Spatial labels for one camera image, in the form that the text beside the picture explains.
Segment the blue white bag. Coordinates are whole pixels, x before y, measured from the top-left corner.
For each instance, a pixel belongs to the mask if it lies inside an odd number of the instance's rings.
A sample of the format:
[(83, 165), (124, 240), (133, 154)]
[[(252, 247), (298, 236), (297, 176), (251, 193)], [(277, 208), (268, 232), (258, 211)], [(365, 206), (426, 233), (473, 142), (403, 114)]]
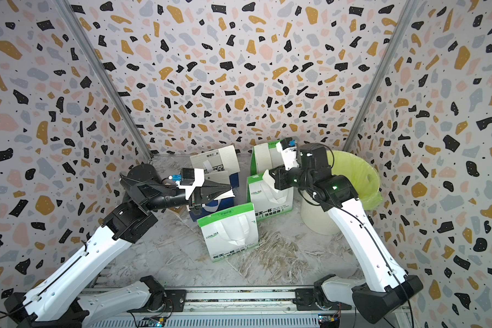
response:
[(190, 156), (193, 168), (204, 170), (206, 177), (216, 182), (229, 182), (234, 188), (239, 187), (239, 173), (229, 175), (221, 164), (219, 149), (207, 151), (205, 153)]
[(216, 213), (220, 210), (225, 210), (233, 207), (235, 205), (235, 198), (223, 198), (220, 200), (213, 200), (208, 204), (205, 204), (200, 210), (190, 210), (189, 216), (191, 219), (196, 222), (202, 217), (209, 216), (213, 213)]

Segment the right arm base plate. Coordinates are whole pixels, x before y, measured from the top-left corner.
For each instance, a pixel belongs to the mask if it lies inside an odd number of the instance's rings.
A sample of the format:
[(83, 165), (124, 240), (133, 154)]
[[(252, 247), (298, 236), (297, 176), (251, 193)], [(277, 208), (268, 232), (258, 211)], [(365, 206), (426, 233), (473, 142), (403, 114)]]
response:
[(317, 300), (313, 288), (295, 289), (295, 298), (292, 302), (298, 311), (345, 311), (352, 309), (352, 306), (339, 302), (324, 301), (321, 303)]

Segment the front blue white bag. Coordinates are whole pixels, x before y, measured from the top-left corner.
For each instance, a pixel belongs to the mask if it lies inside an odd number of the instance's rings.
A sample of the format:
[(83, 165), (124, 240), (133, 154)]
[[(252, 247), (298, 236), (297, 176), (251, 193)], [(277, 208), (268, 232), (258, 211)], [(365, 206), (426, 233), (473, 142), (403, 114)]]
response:
[(220, 210), (225, 210), (233, 207), (235, 205), (235, 198), (223, 198), (220, 200), (213, 200), (208, 204), (205, 204), (200, 210), (190, 210), (189, 216), (191, 219), (196, 222), (202, 217), (209, 216), (213, 213), (216, 213)]

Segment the back blue white bag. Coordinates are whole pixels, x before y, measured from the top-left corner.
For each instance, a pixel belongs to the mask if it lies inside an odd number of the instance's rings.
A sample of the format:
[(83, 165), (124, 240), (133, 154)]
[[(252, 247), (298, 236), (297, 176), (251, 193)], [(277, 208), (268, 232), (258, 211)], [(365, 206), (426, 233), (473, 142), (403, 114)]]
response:
[(193, 168), (204, 170), (206, 177), (216, 182), (229, 182), (234, 188), (239, 187), (239, 173), (229, 175), (221, 164), (219, 149), (207, 151), (205, 153), (190, 156)]

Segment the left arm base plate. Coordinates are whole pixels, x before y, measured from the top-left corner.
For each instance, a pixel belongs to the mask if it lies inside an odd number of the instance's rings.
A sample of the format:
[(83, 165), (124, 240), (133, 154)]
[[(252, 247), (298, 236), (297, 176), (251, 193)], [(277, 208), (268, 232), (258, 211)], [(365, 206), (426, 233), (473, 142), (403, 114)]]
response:
[(131, 309), (128, 312), (152, 315), (182, 312), (185, 306), (186, 296), (187, 291), (182, 289), (154, 292), (142, 307)]

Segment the left corner aluminium post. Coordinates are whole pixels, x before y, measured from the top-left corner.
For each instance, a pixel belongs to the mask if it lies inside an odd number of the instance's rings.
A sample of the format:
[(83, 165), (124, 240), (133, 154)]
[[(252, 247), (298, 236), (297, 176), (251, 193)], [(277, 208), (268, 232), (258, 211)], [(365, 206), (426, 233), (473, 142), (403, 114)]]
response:
[(79, 19), (72, 11), (71, 4), (69, 1), (53, 1), (53, 3), (55, 4), (64, 23), (67, 24), (71, 34), (74, 36), (75, 40), (82, 49), (84, 56), (89, 61), (95, 75), (104, 87), (109, 99), (114, 102), (116, 109), (119, 111), (119, 114), (123, 118), (129, 132), (133, 136), (135, 144), (139, 147), (146, 161), (150, 162), (153, 159), (153, 154), (148, 149), (146, 142), (137, 129), (136, 124), (128, 112), (124, 102), (122, 101), (122, 97), (118, 94), (111, 79), (109, 78), (109, 75), (107, 74), (107, 71), (104, 69), (102, 61), (96, 55), (93, 45), (84, 32), (83, 27), (79, 23)]

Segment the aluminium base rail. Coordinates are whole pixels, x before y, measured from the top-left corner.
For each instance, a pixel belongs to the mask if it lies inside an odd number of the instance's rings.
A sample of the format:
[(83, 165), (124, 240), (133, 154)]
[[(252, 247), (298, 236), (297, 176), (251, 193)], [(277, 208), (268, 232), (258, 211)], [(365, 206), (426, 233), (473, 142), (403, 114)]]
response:
[(309, 286), (180, 287), (187, 291), (182, 312), (109, 314), (86, 319), (84, 327), (372, 327), (362, 311), (298, 311), (295, 289)]

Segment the yellow-green bin liner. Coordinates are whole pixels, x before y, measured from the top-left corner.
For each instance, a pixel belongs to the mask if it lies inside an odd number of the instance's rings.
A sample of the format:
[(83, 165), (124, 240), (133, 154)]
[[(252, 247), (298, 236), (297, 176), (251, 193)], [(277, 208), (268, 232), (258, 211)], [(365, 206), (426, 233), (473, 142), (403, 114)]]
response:
[(328, 150), (327, 158), (332, 174), (347, 177), (354, 186), (364, 210), (374, 210), (383, 202), (380, 175), (364, 159), (339, 150)]

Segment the right corner aluminium post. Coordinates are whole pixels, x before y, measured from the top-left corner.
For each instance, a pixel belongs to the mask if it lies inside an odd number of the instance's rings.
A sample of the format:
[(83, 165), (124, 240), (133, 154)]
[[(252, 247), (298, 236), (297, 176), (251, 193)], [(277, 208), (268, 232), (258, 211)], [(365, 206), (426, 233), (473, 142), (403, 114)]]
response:
[(399, 19), (397, 21), (397, 26), (395, 27), (387, 48), (385, 49), (384, 55), (380, 61), (379, 66), (374, 77), (371, 80), (370, 87), (364, 98), (361, 109), (358, 115), (353, 121), (353, 127), (348, 134), (348, 138), (344, 144), (343, 151), (347, 152), (350, 150), (351, 146), (354, 145), (355, 140), (358, 135), (359, 128), (363, 125), (363, 121), (367, 116), (370, 106), (372, 105), (374, 98), (377, 95), (377, 91), (381, 85), (382, 80), (384, 80), (385, 75), (389, 71), (390, 64), (394, 58), (394, 54), (398, 49), (400, 42), (403, 39), (405, 30), (407, 29), (408, 23), (410, 22), (416, 8), (418, 7), (419, 1), (407, 0), (405, 6), (400, 13)]

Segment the corner aluminium post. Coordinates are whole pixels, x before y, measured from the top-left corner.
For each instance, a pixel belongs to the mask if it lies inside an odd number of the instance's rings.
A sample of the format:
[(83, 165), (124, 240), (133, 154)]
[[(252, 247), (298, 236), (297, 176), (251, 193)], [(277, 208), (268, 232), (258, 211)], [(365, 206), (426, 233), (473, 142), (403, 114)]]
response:
[(82, 49), (84, 56), (89, 61), (95, 75), (104, 87), (109, 99), (114, 102), (116, 109), (119, 111), (119, 114), (123, 118), (129, 132), (133, 136), (135, 144), (139, 147), (146, 161), (150, 162), (153, 159), (153, 154), (148, 149), (146, 142), (137, 129), (136, 124), (128, 112), (124, 102), (122, 101), (122, 97), (118, 94), (111, 79), (109, 78), (109, 75), (107, 74), (107, 71), (104, 69), (102, 61), (96, 55), (93, 45), (84, 32), (83, 27), (79, 23), (79, 19), (72, 11), (71, 4), (69, 1), (53, 1), (53, 3), (55, 4), (64, 23), (67, 24), (71, 34), (74, 36), (75, 40)]
[(399, 19), (397, 21), (397, 26), (395, 27), (387, 48), (385, 49), (384, 55), (380, 61), (379, 66), (374, 77), (371, 80), (370, 87), (364, 98), (361, 109), (358, 115), (353, 121), (353, 127), (348, 134), (348, 138), (344, 144), (343, 151), (347, 152), (350, 150), (351, 146), (354, 145), (355, 140), (358, 135), (359, 128), (363, 125), (363, 121), (367, 116), (370, 106), (372, 105), (374, 98), (377, 95), (377, 91), (381, 85), (382, 80), (384, 80), (385, 75), (389, 71), (390, 64), (394, 58), (394, 54), (398, 49), (400, 42), (403, 39), (405, 30), (407, 29), (408, 23), (410, 22), (416, 8), (418, 7), (419, 1), (407, 0), (405, 6), (400, 13)]

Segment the white trash bin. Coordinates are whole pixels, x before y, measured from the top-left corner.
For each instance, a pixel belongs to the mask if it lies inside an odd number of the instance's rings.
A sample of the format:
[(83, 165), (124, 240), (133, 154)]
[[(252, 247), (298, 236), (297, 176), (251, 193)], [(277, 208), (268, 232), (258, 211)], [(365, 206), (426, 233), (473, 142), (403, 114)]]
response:
[(312, 205), (316, 202), (304, 191), (302, 192), (302, 199), (300, 215), (303, 223), (308, 228), (313, 232), (325, 236), (335, 235), (340, 232), (337, 224), (320, 206)]

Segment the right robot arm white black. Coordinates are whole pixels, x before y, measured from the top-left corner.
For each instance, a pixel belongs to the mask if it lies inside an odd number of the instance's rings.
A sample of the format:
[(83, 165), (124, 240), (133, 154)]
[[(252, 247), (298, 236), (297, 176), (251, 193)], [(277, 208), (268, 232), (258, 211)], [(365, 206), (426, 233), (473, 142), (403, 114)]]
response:
[(378, 323), (423, 289), (418, 276), (396, 262), (374, 230), (355, 187), (342, 175), (332, 174), (334, 159), (319, 143), (298, 146), (287, 137), (276, 145), (283, 165), (263, 178), (269, 187), (306, 192), (340, 228), (361, 266), (364, 278), (329, 275), (314, 283), (314, 301), (320, 308), (339, 303), (354, 307), (366, 321)]

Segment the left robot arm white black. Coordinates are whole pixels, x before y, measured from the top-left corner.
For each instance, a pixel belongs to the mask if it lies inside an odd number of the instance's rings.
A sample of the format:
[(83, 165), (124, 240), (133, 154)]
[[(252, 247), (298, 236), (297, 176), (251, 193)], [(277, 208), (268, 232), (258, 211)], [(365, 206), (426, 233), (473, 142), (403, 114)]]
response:
[(0, 320), (18, 327), (88, 327), (122, 312), (167, 310), (165, 288), (145, 276), (133, 284), (99, 296), (81, 297), (82, 290), (118, 255), (138, 242), (157, 222), (163, 209), (187, 207), (199, 211), (230, 184), (206, 180), (203, 169), (184, 168), (165, 185), (156, 169), (140, 164), (120, 176), (124, 201), (56, 272), (26, 293), (15, 292), (4, 302)]

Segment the green white bag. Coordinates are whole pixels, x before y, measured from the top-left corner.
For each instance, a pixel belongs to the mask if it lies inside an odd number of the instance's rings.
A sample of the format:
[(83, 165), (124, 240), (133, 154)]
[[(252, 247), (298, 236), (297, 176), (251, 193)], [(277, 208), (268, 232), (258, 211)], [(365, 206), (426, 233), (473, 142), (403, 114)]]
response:
[(256, 145), (252, 149), (250, 175), (263, 174), (266, 170), (276, 168), (284, 164), (276, 145), (279, 140)]
[(257, 247), (258, 224), (254, 204), (233, 206), (198, 220), (212, 262)]
[(257, 221), (289, 213), (293, 209), (293, 189), (272, 189), (255, 174), (247, 178), (247, 201), (254, 205)]

